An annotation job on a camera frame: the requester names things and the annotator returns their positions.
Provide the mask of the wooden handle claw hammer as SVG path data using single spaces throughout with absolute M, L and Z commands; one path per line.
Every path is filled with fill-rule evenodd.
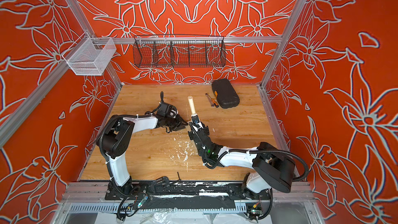
M 194 101 L 193 101 L 193 97 L 192 96 L 188 96 L 188 103 L 189 103 L 189 106 L 190 106 L 191 115 L 197 114 L 197 111 L 195 109 L 195 105 L 194 105 Z

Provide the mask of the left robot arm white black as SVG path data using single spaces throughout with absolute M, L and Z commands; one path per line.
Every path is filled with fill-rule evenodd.
M 167 133 L 180 131 L 188 123 L 179 115 L 174 105 L 164 101 L 160 93 L 160 103 L 144 115 L 113 115 L 98 134 L 96 145 L 105 159 L 110 177 L 110 185 L 117 194 L 131 197 L 137 191 L 127 169 L 125 153 L 134 133 L 165 128 Z

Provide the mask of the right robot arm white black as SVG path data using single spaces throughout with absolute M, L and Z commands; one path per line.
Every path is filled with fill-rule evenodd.
M 309 174 L 309 166 L 304 159 L 267 142 L 249 149 L 230 148 L 212 142 L 208 127 L 201 123 L 191 122 L 189 126 L 189 138 L 194 141 L 203 165 L 212 170 L 217 167 L 253 169 L 244 188 L 254 194 L 266 189 L 289 193 L 293 182 L 303 181 Z

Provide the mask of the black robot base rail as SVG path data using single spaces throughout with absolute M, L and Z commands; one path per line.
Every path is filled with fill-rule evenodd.
M 164 176 L 155 180 L 132 180 L 127 185 L 117 186 L 110 182 L 105 200 L 121 200 L 126 196 L 227 197 L 231 200 L 268 200 L 270 190 L 253 193 L 246 187 L 246 181 L 189 181 L 169 180 Z

